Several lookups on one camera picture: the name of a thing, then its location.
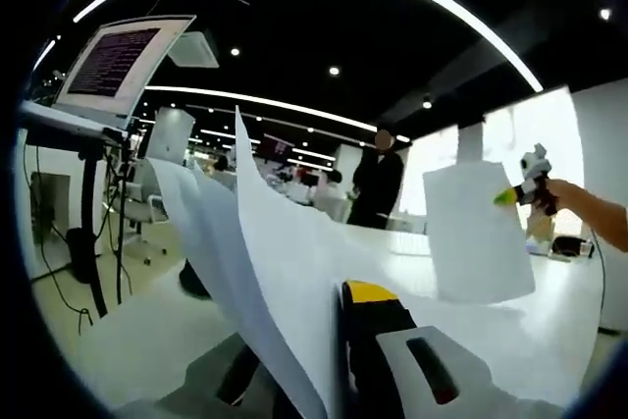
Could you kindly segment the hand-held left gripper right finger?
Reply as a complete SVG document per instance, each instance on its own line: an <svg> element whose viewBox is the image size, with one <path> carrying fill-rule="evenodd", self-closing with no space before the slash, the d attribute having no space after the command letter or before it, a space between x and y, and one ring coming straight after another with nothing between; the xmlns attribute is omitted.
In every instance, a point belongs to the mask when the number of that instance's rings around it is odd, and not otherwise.
<svg viewBox="0 0 628 419"><path fill-rule="evenodd" d="M559 418L498 388L488 365L434 326L419 327L380 286L341 286L352 418Z"/></svg>

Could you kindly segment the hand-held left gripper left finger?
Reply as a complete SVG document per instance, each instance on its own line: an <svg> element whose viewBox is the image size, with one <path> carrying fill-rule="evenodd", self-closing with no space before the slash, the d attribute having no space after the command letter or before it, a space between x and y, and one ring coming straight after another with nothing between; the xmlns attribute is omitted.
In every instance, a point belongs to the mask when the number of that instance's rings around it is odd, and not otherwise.
<svg viewBox="0 0 628 419"><path fill-rule="evenodd" d="M157 400L132 401L118 418L298 418L253 350L233 334L191 362L183 385Z"/></svg>

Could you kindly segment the person's right hand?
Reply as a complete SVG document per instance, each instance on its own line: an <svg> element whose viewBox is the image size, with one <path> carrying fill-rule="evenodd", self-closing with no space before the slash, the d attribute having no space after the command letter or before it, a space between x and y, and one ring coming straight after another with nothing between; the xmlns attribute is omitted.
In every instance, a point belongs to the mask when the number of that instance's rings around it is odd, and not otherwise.
<svg viewBox="0 0 628 419"><path fill-rule="evenodd" d="M555 199L557 210L570 210L577 213L582 206L584 189L574 183L561 180L546 180L546 189Z"/></svg>

